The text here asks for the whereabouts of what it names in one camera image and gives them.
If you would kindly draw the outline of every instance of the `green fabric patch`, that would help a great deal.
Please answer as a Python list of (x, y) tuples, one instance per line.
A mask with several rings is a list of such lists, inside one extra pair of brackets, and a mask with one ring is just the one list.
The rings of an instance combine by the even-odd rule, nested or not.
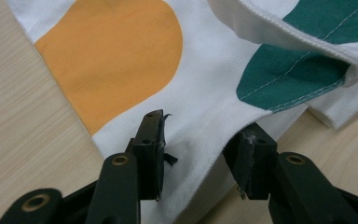
[[(358, 42), (358, 1), (300, 0), (284, 21), (333, 44)], [(319, 53), (263, 45), (243, 72), (243, 102), (278, 112), (340, 86), (349, 65)]]

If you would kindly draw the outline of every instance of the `wooden table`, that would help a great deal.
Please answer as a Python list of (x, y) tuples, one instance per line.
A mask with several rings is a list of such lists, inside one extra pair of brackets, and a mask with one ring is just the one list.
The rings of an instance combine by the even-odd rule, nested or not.
[[(331, 180), (358, 195), (358, 115), (334, 131), (305, 113), (280, 151), (310, 157)], [(68, 195), (97, 179), (103, 158), (43, 60), (0, 0), (0, 217), (22, 194), (56, 188)], [(200, 223), (270, 223), (266, 202), (232, 191)]]

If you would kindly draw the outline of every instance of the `white fabric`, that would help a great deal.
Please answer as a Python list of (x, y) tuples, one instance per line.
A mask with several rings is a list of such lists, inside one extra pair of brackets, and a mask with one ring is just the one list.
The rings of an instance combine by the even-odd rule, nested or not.
[(33, 44), (57, 24), (74, 2), (75, 0), (7, 0)]
[[(33, 43), (48, 32), (73, 4), (68, 0), (8, 2)], [(179, 162), (166, 167), (162, 200), (158, 203), (142, 202), (144, 223), (174, 222), (189, 205), (207, 174), (218, 171), (223, 164), (215, 162), (230, 137), (245, 125), (271, 115), (271, 111), (241, 102), (236, 93), (242, 72), (260, 43), (320, 51), (351, 64), (347, 85), (358, 80), (358, 43), (331, 45), (281, 21), (280, 18), (294, 8), (295, 0), (254, 0), (256, 5), (250, 1), (210, 0), (212, 10), (205, 0), (168, 0), (167, 3), (180, 22), (184, 39), (182, 60), (174, 78), (162, 91), (110, 120), (92, 136), (95, 145), (107, 157), (126, 148), (144, 114), (160, 108), (172, 114), (166, 121), (166, 151)], [(230, 28), (244, 39), (237, 38)], [(271, 135), (278, 137), (306, 107), (297, 106), (259, 123)], [(198, 197), (201, 201), (206, 199), (202, 193), (213, 192), (213, 189), (216, 189), (215, 194), (207, 202), (210, 206), (224, 194), (232, 184), (227, 169), (221, 178), (223, 183), (220, 187), (200, 189)], [(206, 180), (215, 182), (215, 179), (210, 174)], [(201, 210), (198, 217), (207, 207)], [(186, 214), (181, 218), (195, 220), (188, 219)]]
[(316, 118), (326, 126), (338, 129), (358, 112), (358, 83), (330, 91), (307, 104)]
[(270, 44), (285, 49), (317, 51), (340, 59), (351, 65), (345, 75), (344, 85), (350, 86), (358, 82), (358, 43), (329, 44), (298, 31), (280, 18), (266, 13), (249, 0), (209, 0), (209, 4), (216, 17), (229, 26), (238, 37), (254, 43)]

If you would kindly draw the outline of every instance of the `orange shape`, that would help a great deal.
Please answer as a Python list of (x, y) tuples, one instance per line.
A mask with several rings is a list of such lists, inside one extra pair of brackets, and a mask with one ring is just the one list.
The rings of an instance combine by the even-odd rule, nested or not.
[(78, 0), (35, 43), (90, 134), (165, 87), (182, 44), (159, 0)]

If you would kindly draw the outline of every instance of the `stitching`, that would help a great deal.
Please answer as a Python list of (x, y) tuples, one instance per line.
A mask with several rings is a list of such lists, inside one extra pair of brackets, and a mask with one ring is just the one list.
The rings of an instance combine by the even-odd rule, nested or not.
[[(334, 28), (332, 31), (330, 31), (330, 33), (328, 33), (322, 40), (325, 40), (325, 39), (326, 39), (327, 37), (329, 37), (332, 33), (334, 33), (340, 26), (342, 26), (343, 23), (345, 23), (345, 21), (347, 21), (349, 18), (351, 18), (356, 12), (358, 12), (358, 8), (357, 8), (356, 10), (354, 10), (354, 11), (353, 11), (349, 16), (347, 16), (344, 20), (342, 20), (341, 23), (340, 23), (338, 26), (336, 26), (336, 28)], [(269, 84), (275, 82), (275, 81), (278, 80), (279, 78), (286, 76), (287, 74), (289, 74), (289, 73), (296, 67), (296, 65), (298, 64), (298, 62), (299, 62), (301, 59), (303, 59), (305, 56), (307, 56), (307, 55), (309, 55), (309, 54), (310, 54), (310, 52), (308, 52), (308, 53), (302, 55), (297, 61), (295, 61), (295, 63), (293, 64), (293, 66), (290, 67), (289, 70), (287, 70), (284, 74), (282, 74), (282, 75), (280, 75), (280, 76), (278, 76), (278, 77), (275, 77), (272, 81), (270, 81), (270, 82), (264, 84), (263, 86), (261, 86), (261, 87), (255, 89), (254, 91), (252, 91), (252, 92), (250, 92), (250, 93), (248, 93), (248, 94), (242, 96), (242, 97), (240, 98), (240, 100), (243, 100), (244, 98), (246, 98), (246, 97), (248, 97), (248, 96), (254, 94), (255, 92), (260, 91), (261, 89), (263, 89), (263, 88), (265, 88), (266, 86), (268, 86)]]
[(281, 105), (273, 106), (273, 107), (271, 107), (271, 108), (268, 108), (267, 110), (272, 110), (272, 111), (274, 111), (274, 109), (279, 110), (280, 107), (284, 107), (285, 105), (295, 104), (296, 102), (299, 102), (299, 101), (301, 101), (301, 100), (304, 99), (304, 98), (307, 98), (307, 99), (308, 99), (308, 98), (310, 98), (310, 97), (313, 96), (313, 95), (317, 95), (318, 92), (320, 92), (320, 91), (325, 91), (325, 90), (334, 88), (334, 87), (336, 87), (336, 86), (339, 86), (342, 82), (343, 82), (343, 80), (340, 79), (340, 80), (336, 81), (335, 83), (333, 83), (333, 84), (331, 84), (331, 85), (328, 85), (328, 86), (325, 86), (325, 87), (320, 88), (320, 89), (317, 90), (317, 91), (313, 91), (313, 92), (311, 92), (311, 93), (309, 93), (309, 94), (307, 94), (307, 95), (303, 95), (303, 96), (301, 96), (301, 97), (299, 97), (299, 98), (296, 98), (296, 99), (294, 99), (294, 100), (292, 100), (292, 101), (290, 101), (290, 102), (287, 102), (287, 103), (284, 103), (284, 104), (281, 104)]

